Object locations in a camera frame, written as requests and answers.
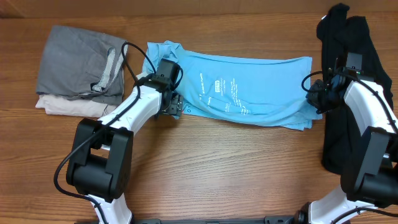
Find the light blue t-shirt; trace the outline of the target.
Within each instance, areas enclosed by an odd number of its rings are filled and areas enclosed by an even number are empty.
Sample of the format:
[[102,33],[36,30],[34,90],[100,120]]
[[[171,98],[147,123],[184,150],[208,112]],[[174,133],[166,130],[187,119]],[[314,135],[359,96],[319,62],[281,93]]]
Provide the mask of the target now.
[[144,72],[156,70],[162,59],[182,68],[176,91],[183,96],[184,114],[301,131],[322,118],[305,97],[311,57],[280,60],[207,55],[169,40],[149,42],[146,54]]

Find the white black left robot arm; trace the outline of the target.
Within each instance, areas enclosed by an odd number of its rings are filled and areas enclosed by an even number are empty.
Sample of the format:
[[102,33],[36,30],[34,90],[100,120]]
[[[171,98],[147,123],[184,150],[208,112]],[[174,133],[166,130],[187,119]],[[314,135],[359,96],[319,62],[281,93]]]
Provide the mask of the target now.
[[77,126],[66,181],[92,204],[100,223],[134,223],[124,192],[131,175],[134,135],[160,114],[181,116],[178,64],[162,59],[154,73],[141,75],[131,94],[110,114]]

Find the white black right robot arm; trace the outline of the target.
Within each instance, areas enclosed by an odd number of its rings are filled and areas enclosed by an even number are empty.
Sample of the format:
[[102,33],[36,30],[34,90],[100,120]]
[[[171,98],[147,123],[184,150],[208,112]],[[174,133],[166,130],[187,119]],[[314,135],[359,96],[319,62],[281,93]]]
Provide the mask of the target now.
[[289,223],[349,223],[363,212],[388,217],[397,204],[397,118],[383,95],[383,87],[362,69],[363,56],[347,52],[336,59],[326,81],[307,89],[308,103],[318,114],[345,105],[359,131],[340,184],[327,196],[310,202]]

